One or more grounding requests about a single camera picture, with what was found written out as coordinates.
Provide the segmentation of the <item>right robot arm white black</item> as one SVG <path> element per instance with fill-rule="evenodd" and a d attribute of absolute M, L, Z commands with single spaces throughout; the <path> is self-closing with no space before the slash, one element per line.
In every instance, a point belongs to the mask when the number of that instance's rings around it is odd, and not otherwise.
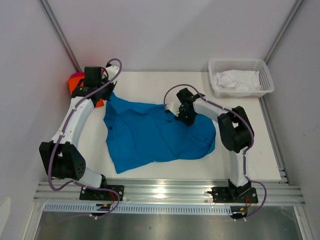
<path fill-rule="evenodd" d="M 197 115 L 203 115 L 218 123 L 220 140 L 230 157 L 228 196 L 234 202 L 246 197 L 251 184 L 247 179 L 246 153 L 252 147 L 254 131 L 243 107 L 226 108 L 200 93 L 192 94 L 187 88 L 176 94 L 181 105 L 173 111 L 175 119 L 188 126 L 193 125 Z"/>

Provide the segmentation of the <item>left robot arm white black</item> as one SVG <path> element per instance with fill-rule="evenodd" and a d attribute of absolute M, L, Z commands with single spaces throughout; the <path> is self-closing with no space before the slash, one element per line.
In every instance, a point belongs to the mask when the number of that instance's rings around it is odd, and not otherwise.
<path fill-rule="evenodd" d="M 108 196 L 104 176 L 87 167 L 78 145 L 89 116 L 96 107 L 103 106 L 103 101 L 110 99 L 120 72 L 121 68 L 110 63 L 105 67 L 87 66 L 84 72 L 75 73 L 68 80 L 71 100 L 67 114 L 52 139 L 39 146 L 49 181 L 68 179 L 91 187 L 90 192 L 97 200 Z"/>

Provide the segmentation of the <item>blue t shirt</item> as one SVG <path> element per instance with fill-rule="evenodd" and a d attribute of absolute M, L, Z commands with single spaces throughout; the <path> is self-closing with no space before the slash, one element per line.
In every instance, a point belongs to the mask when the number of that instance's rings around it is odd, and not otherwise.
<path fill-rule="evenodd" d="M 197 115 L 187 126 L 161 104 L 132 102 L 112 94 L 106 104 L 106 144 L 118 174 L 175 160 L 201 159 L 216 148 L 213 121 Z"/>

